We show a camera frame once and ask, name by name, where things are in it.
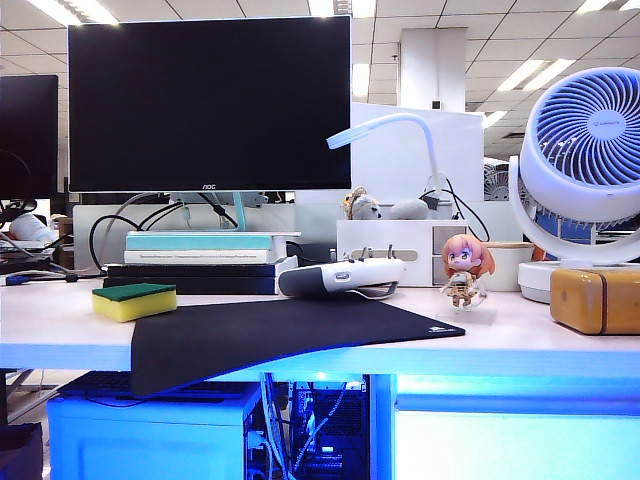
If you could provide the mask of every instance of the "white desk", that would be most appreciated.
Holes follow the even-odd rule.
[[[99,281],[42,282],[0,289],[0,368],[130,370],[134,323],[94,315]],[[180,296],[180,305],[281,297]],[[536,375],[640,379],[640,337],[590,337],[556,324],[547,305],[490,293],[455,312],[437,289],[404,288],[388,301],[466,329],[463,337],[350,347],[267,362],[220,379],[256,381],[343,374]]]

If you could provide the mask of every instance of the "black monitor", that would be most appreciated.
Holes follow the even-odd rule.
[[[70,190],[351,187],[350,20],[69,27]]]
[[[51,198],[58,176],[58,77],[0,77],[0,199]]]

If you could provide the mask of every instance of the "mouse pad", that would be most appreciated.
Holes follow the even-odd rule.
[[[179,307],[137,320],[131,391],[147,396],[300,353],[464,333],[356,295]]]

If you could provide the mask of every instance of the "yellow sponge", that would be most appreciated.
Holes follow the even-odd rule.
[[[118,322],[169,312],[177,308],[176,286],[136,283],[96,288],[93,311]]]

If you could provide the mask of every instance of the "dark monitor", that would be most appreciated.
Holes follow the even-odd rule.
[[[0,199],[51,198],[58,178],[58,77],[0,77]]]
[[[69,27],[70,190],[351,187],[350,20]]]

